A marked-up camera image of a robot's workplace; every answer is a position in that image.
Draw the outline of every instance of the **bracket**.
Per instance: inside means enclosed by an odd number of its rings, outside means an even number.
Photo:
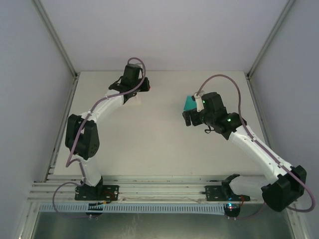
[[[208,202],[220,202],[220,201],[232,201],[232,202],[241,202],[242,196],[236,195],[234,193],[225,194],[223,190],[223,186],[205,186],[205,192],[203,194],[206,195],[206,200]],[[250,201],[249,196],[243,196],[244,201]]]
[[[87,184],[76,187],[74,199],[76,201],[106,201],[110,203],[118,200],[119,188],[118,185],[103,185],[103,179],[101,179],[95,187]]]

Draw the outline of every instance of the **robotic arm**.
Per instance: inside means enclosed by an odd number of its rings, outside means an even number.
[[[275,154],[250,129],[245,120],[241,121],[238,113],[228,113],[221,96],[216,93],[195,94],[192,99],[196,101],[196,108],[183,112],[186,126],[205,124],[212,127],[216,133],[226,140],[240,147],[251,160],[260,168],[265,178],[260,179],[232,175],[227,179],[232,193],[236,195],[252,196],[262,199],[274,211],[280,212],[293,201],[304,194],[304,188],[282,167],[290,169],[302,182],[306,181],[306,171],[298,166],[294,168]],[[276,163],[265,149],[271,152],[279,161]]]
[[[127,64],[123,76],[114,82],[106,93],[106,98],[109,95],[127,92],[135,88],[141,81],[143,70],[139,65]],[[96,153],[100,146],[98,136],[98,125],[115,109],[124,105],[130,98],[134,97],[138,92],[146,92],[150,90],[150,84],[147,77],[143,83],[135,91],[129,94],[115,96],[106,99],[99,103],[91,115],[85,122],[84,128],[81,131],[80,137],[76,143],[74,153],[81,162],[82,182],[85,182],[83,187],[77,188],[76,200],[102,200],[103,199],[103,179],[98,170]],[[75,142],[76,134],[84,121],[88,112],[81,115],[71,115],[68,118],[66,128],[65,146],[71,151]]]

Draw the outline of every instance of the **wire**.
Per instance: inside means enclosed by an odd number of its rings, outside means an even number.
[[[255,212],[254,214],[252,214],[252,215],[250,215],[250,216],[247,216],[247,217],[232,218],[232,219],[233,219],[233,220],[247,220],[247,219],[254,218],[255,216],[257,216],[258,214],[260,214],[260,213],[263,211],[263,209],[265,208],[265,206],[266,206],[266,203],[264,202],[264,203],[262,204],[261,208],[260,208],[257,212]],[[225,214],[224,214],[224,216],[225,216],[227,219],[231,219],[231,217],[229,217],[229,216],[227,216],[227,215],[225,215]]]
[[[244,196],[243,196],[243,195],[240,195],[240,197],[241,197],[241,204],[239,204],[239,206],[241,207],[241,206],[243,206],[243,205],[244,205],[245,198],[244,198]]]
[[[52,205],[53,205],[53,208],[54,208],[55,212],[58,213],[59,215],[65,217],[65,218],[76,219],[76,218],[91,218],[91,217],[97,217],[97,216],[93,216],[93,215],[90,215],[90,216],[88,216],[88,215],[86,215],[86,216],[68,216],[68,215],[66,215],[66,214],[64,214],[64,213],[62,213],[62,212],[59,212],[58,209],[57,209],[57,207],[56,207],[56,205],[55,205],[55,196],[56,196],[57,192],[59,191],[59,189],[62,188],[63,186],[65,186],[65,185],[67,185],[67,184],[73,184],[73,185],[75,185],[75,186],[77,186],[77,187],[82,187],[82,186],[85,184],[85,182],[86,182],[86,175],[85,175],[85,171],[84,171],[84,169],[83,169],[83,165],[82,165],[81,160],[78,159],[78,158],[76,158],[76,159],[71,159],[71,158],[72,158],[72,156],[73,156],[73,153],[74,153],[76,144],[77,144],[77,142],[78,142],[78,140],[79,140],[79,137],[80,137],[80,135],[81,135],[81,131],[82,131],[82,129],[84,128],[84,125],[85,125],[86,121],[88,120],[88,118],[92,115],[94,109],[98,106],[99,103],[101,103],[101,102],[103,102],[103,101],[105,101],[105,100],[109,100],[110,98],[113,98],[113,97],[117,97],[117,96],[122,96],[122,95],[129,94],[129,93],[131,93],[131,92],[137,90],[137,89],[142,85],[142,83],[143,83],[143,81],[144,81],[144,79],[145,79],[145,75],[146,75],[146,67],[145,67],[145,64],[144,64],[144,62],[143,62],[140,58],[137,58],[137,57],[132,57],[132,58],[130,58],[130,59],[128,60],[128,64],[129,64],[129,62],[132,61],[132,60],[138,60],[138,61],[140,62],[140,64],[142,65],[142,79],[141,79],[141,81],[138,83],[138,85],[135,86],[133,89],[131,89],[131,90],[129,90],[129,91],[126,91],[126,92],[123,92],[123,93],[118,93],[118,94],[113,94],[113,95],[110,95],[110,96],[105,96],[105,97],[99,99],[99,100],[93,105],[93,107],[88,111],[88,114],[86,115],[86,117],[85,117],[84,120],[82,121],[82,123],[81,123],[81,125],[80,125],[80,127],[79,127],[79,129],[78,129],[78,131],[77,131],[77,133],[76,133],[76,136],[75,136],[75,139],[74,139],[74,143],[73,143],[72,148],[71,148],[71,150],[70,150],[70,154],[69,154],[69,157],[68,157],[68,159],[67,159],[67,161],[66,161],[65,167],[68,168],[72,163],[74,163],[74,162],[79,162],[80,169],[81,169],[81,173],[82,173],[82,176],[83,176],[83,182],[82,182],[82,184],[77,184],[77,183],[75,183],[75,182],[66,182],[66,183],[63,183],[63,184],[61,184],[61,185],[54,191],[53,197],[52,197]],[[114,195],[114,194],[112,194],[112,193],[110,193],[110,192],[108,192],[108,193],[112,196],[113,199],[115,198],[115,195]]]
[[[196,93],[196,95],[198,96],[200,91],[206,85],[206,83],[208,81],[210,81],[211,79],[215,78],[215,77],[224,77],[224,78],[230,80],[235,85],[237,93],[238,93],[238,115],[239,115],[239,119],[240,119],[245,131],[247,132],[248,136],[259,147],[261,147],[277,164],[280,165],[281,164],[280,161],[264,145],[262,145],[258,140],[256,140],[253,137],[252,133],[249,131],[249,129],[245,125],[244,119],[243,119],[242,114],[241,114],[241,94],[240,94],[240,90],[239,90],[238,85],[236,84],[236,82],[232,78],[230,78],[229,76],[226,76],[226,75],[222,75],[222,74],[213,75],[213,76],[209,77],[206,81],[204,81],[204,83],[200,86],[200,88],[199,88],[198,92]],[[308,209],[295,209],[295,208],[291,208],[291,207],[287,207],[287,208],[292,210],[292,211],[296,211],[296,212],[300,212],[300,213],[311,212],[316,206],[316,199],[315,199],[315,196],[313,195],[313,193],[311,192],[310,188],[305,183],[303,183],[296,175],[294,175],[288,168],[286,168],[285,166],[281,166],[281,165],[280,165],[280,167],[282,167],[282,169],[284,169],[290,176],[292,176],[298,183],[300,183],[300,185],[303,186],[303,188],[308,192],[308,194],[309,194],[309,196],[311,198],[311,202],[312,202],[311,206]]]
[[[210,133],[212,131],[215,131],[214,129],[211,129],[211,127],[208,125],[208,128],[204,130],[205,133]]]
[[[92,115],[92,112],[94,111],[94,109],[98,106],[99,103],[105,101],[105,100],[109,100],[110,98],[113,98],[113,97],[116,97],[116,96],[122,96],[122,95],[126,95],[126,94],[129,94],[135,90],[137,90],[143,83],[144,79],[145,79],[145,74],[146,74],[146,68],[145,68],[145,64],[144,62],[140,59],[140,58],[137,58],[137,57],[132,57],[128,60],[128,64],[131,60],[138,60],[141,64],[142,64],[142,79],[141,81],[139,82],[139,84],[137,86],[135,86],[133,89],[129,90],[129,91],[126,91],[126,92],[123,92],[123,93],[117,93],[117,94],[113,94],[113,95],[110,95],[110,96],[107,96],[107,97],[103,97],[101,99],[99,99],[94,105],[93,107],[89,110],[88,114],[86,115],[86,117],[84,118],[84,120],[82,121],[80,127],[79,127],[79,130],[78,132],[76,133],[76,136],[75,136],[75,139],[74,139],[74,143],[72,145],[72,148],[71,148],[71,151],[70,151],[70,154],[69,154],[69,157],[68,157],[68,160],[66,161],[66,165],[65,167],[69,167],[70,164],[71,164],[71,158],[73,156],[73,153],[74,153],[74,150],[75,150],[75,146],[79,140],[79,137],[81,135],[81,131],[82,129],[84,128],[84,125],[86,123],[86,121],[88,120],[88,118]]]

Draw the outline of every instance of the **gray wall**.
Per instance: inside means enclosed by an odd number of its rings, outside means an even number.
[[[298,0],[253,75],[274,149],[308,172],[319,200],[319,1]],[[310,205],[302,197],[304,208]],[[318,238],[319,206],[306,214]]]
[[[72,78],[31,0],[0,5],[0,238],[9,239],[45,170]]]
[[[80,72],[248,71],[288,0],[42,1]]]

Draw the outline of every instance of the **purple cable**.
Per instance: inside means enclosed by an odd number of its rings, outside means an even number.
[[[73,185],[75,185],[75,186],[77,186],[77,187],[82,187],[82,186],[85,184],[86,175],[85,175],[85,172],[84,172],[84,169],[83,169],[83,165],[82,165],[81,160],[78,159],[78,158],[71,160],[71,158],[72,158],[72,156],[73,156],[73,153],[74,153],[76,144],[77,144],[77,142],[78,142],[78,140],[79,140],[79,137],[80,137],[80,135],[81,135],[81,131],[82,131],[82,129],[84,128],[84,125],[85,125],[86,121],[88,120],[88,118],[92,115],[94,109],[98,106],[99,103],[101,103],[101,102],[103,102],[103,101],[105,101],[105,100],[108,100],[108,99],[110,99],[110,98],[116,97],[116,96],[122,96],[122,95],[129,94],[129,93],[131,93],[131,92],[137,90],[137,89],[142,85],[142,83],[143,83],[143,81],[144,81],[144,79],[145,79],[145,75],[146,75],[146,67],[145,67],[145,64],[144,64],[144,62],[143,62],[140,58],[137,58],[137,57],[132,57],[132,58],[130,58],[130,59],[128,60],[128,64],[129,64],[129,62],[130,62],[131,60],[138,60],[138,61],[141,63],[141,65],[142,65],[143,74],[142,74],[142,79],[141,79],[141,81],[139,82],[139,84],[138,84],[137,86],[135,86],[133,89],[129,90],[129,91],[126,91],[126,92],[123,92],[123,93],[118,93],[118,94],[113,94],[113,95],[110,95],[110,96],[103,97],[103,98],[99,99],[99,100],[93,105],[93,107],[90,109],[90,111],[88,112],[88,114],[86,115],[86,117],[84,118],[84,120],[82,121],[82,123],[81,123],[81,125],[80,125],[80,127],[79,127],[79,130],[78,130],[77,133],[76,133],[76,136],[75,136],[75,139],[74,139],[74,143],[73,143],[72,148],[71,148],[71,150],[70,150],[70,154],[69,154],[69,157],[68,157],[68,159],[67,159],[67,161],[66,161],[65,167],[69,167],[69,166],[70,166],[72,163],[74,163],[74,162],[79,162],[80,169],[81,169],[82,176],[83,176],[83,182],[82,182],[82,184],[77,184],[77,183],[74,183],[74,182],[66,182],[66,183],[63,183],[63,184],[61,184],[61,185],[55,190],[55,192],[53,193],[53,197],[52,197],[52,204],[53,204],[53,208],[54,208],[55,212],[58,213],[58,214],[60,214],[61,216],[65,217],[65,218],[70,218],[70,219],[72,219],[72,218],[90,218],[90,217],[91,217],[91,216],[75,216],[75,217],[72,217],[72,216],[68,216],[68,215],[66,215],[66,214],[64,214],[64,213],[59,212],[58,209],[57,209],[57,207],[56,207],[56,205],[55,205],[55,202],[54,202],[55,196],[56,196],[57,192],[59,191],[59,189],[62,188],[63,186],[65,186],[65,185],[67,185],[67,184],[73,184]]]
[[[122,96],[122,95],[126,95],[126,94],[129,94],[135,90],[137,90],[143,83],[144,79],[145,79],[145,74],[146,74],[146,68],[145,68],[145,64],[144,62],[140,59],[140,58],[137,58],[137,57],[132,57],[128,60],[128,64],[131,60],[138,60],[141,64],[142,64],[142,69],[143,69],[143,75],[142,75],[142,79],[141,81],[139,82],[139,84],[137,86],[135,86],[133,89],[129,90],[129,91],[126,91],[126,92],[123,92],[123,93],[118,93],[118,94],[114,94],[114,95],[110,95],[110,96],[107,96],[107,97],[103,97],[101,99],[99,99],[94,105],[93,107],[90,109],[90,111],[88,112],[88,114],[86,115],[86,117],[84,118],[83,122],[81,123],[80,125],[80,128],[75,136],[75,139],[74,139],[74,143],[72,145],[72,148],[71,148],[71,151],[70,151],[70,154],[69,154],[69,158],[68,160],[66,161],[66,165],[65,167],[69,167],[70,166],[70,161],[71,161],[71,158],[73,156],[73,153],[74,153],[74,150],[75,150],[75,146],[79,140],[79,137],[80,137],[80,134],[81,134],[81,130],[83,129],[86,121],[88,120],[88,118],[91,116],[92,112],[94,111],[94,109],[96,108],[96,106],[98,106],[99,103],[105,101],[105,100],[108,100],[110,98],[113,98],[113,97],[116,97],[116,96]]]
[[[64,187],[65,185],[68,185],[68,184],[73,184],[73,185],[75,185],[75,186],[77,186],[77,187],[82,187],[82,186],[85,184],[86,178],[85,178],[85,176],[84,176],[85,173],[84,173],[83,165],[82,165],[80,159],[78,159],[78,158],[73,159],[73,160],[71,161],[71,163],[73,163],[73,162],[75,162],[75,161],[79,162],[80,168],[81,168],[81,172],[82,172],[82,175],[83,175],[83,177],[84,177],[82,184],[78,184],[78,183],[74,183],[74,182],[66,182],[66,183],[61,184],[61,185],[54,191],[54,193],[53,193],[52,205],[53,205],[53,208],[54,208],[55,212],[57,212],[59,215],[63,216],[64,218],[69,218],[69,219],[94,218],[94,217],[96,217],[96,216],[88,216],[88,215],[86,215],[86,216],[69,216],[69,215],[64,214],[64,213],[62,213],[62,212],[59,212],[58,209],[57,209],[57,207],[56,207],[56,205],[55,205],[55,196],[56,196],[56,194],[57,194],[57,192],[59,191],[60,188]]]
[[[255,212],[254,214],[252,214],[252,215],[250,215],[250,216],[247,216],[247,217],[242,217],[242,218],[233,218],[233,220],[247,220],[247,219],[251,219],[251,218],[257,216],[258,214],[260,214],[260,213],[263,211],[263,209],[265,208],[265,206],[266,206],[266,203],[264,202],[264,203],[262,204],[261,208],[260,208],[257,212]]]
[[[242,114],[241,114],[241,94],[240,94],[240,90],[238,85],[236,84],[236,82],[230,78],[229,76],[226,75],[222,75],[222,74],[218,74],[218,75],[213,75],[211,77],[209,77],[206,81],[204,81],[204,83],[200,86],[198,92],[197,92],[197,96],[199,95],[200,91],[203,89],[204,85],[206,85],[206,83],[215,78],[215,77],[225,77],[226,79],[230,80],[236,87],[237,92],[238,92],[238,115],[239,115],[239,119],[244,127],[244,129],[246,130],[248,136],[256,143],[258,144],[259,147],[261,147],[277,164],[280,164],[280,161],[265,147],[263,146],[259,141],[255,140],[253,135],[251,134],[251,132],[248,130],[247,126],[244,123]],[[287,207],[288,209],[295,211],[295,212],[300,212],[300,213],[307,213],[307,212],[311,212],[315,206],[316,206],[316,199],[315,196],[313,195],[313,193],[311,192],[310,188],[304,184],[296,175],[294,175],[289,169],[287,169],[285,166],[281,166],[290,176],[292,176],[298,183],[300,183],[300,185],[302,185],[304,187],[304,189],[308,192],[312,204],[308,209],[295,209],[295,208],[291,208],[291,207]]]

